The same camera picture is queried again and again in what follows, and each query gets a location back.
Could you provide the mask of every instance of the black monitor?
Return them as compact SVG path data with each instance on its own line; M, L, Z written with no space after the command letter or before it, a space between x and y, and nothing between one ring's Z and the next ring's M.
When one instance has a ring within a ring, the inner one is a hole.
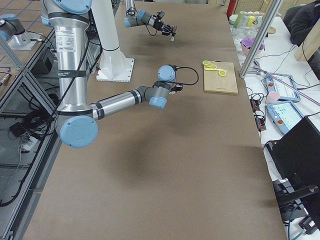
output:
M297 191L309 185L320 188L320 132L304 117L272 146L271 156L281 177ZM300 199L320 229L320 193Z

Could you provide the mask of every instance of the warning label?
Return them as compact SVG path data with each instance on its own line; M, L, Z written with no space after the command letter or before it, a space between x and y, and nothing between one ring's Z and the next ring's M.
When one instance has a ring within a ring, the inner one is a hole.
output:
M57 52L75 52L76 40L75 32L72 30L55 31L56 51Z

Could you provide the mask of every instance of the cutting board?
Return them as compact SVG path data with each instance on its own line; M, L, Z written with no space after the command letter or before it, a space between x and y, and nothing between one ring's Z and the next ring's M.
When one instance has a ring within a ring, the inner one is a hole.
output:
M220 76L217 71L205 70L206 67L203 66L204 91L237 94L238 86L233 62L209 62L216 65L218 69L227 70L227 74L226 76Z

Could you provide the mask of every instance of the person's arm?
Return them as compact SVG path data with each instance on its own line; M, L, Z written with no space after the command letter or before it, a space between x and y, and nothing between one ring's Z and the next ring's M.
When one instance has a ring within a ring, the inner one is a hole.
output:
M290 41L298 46L306 39L314 26L314 13L301 8L290 22Z

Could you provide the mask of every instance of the light blue cap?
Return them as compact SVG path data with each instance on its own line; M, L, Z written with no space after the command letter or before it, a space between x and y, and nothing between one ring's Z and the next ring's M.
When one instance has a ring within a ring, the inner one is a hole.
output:
M17 20L18 17L17 17L17 15L15 15L13 13L7 13L7 14L1 15L0 19L3 19L3 20Z
M162 96L153 96L149 100L149 105L158 109L164 109L167 101L168 100Z
M169 65L164 65L160 67L158 70L158 78L160 81L171 82L173 79L175 79L175 77L176 77L176 72Z
M128 18L125 18L125 19L124 19L124 25L125 25L127 28L131 28L131 24L130 24Z
M92 0L53 0L60 8L71 14L85 14L91 9Z
M42 24L47 26L47 27L53 27L52 24L49 22L49 19L48 18L45 18L43 16L40 16L41 17L41 21L42 21Z
M8 41L11 38L11 36L9 34L7 34L6 32L4 32L4 31L0 31L0 36L5 41Z
M62 142L72 148L84 148L91 144L98 135L98 125L89 116L74 116L61 127Z
M140 10L138 11L137 15L136 15L136 18L139 19L139 20L141 20L141 19L143 18L143 16L145 15L145 12L146 12L145 10L140 9Z

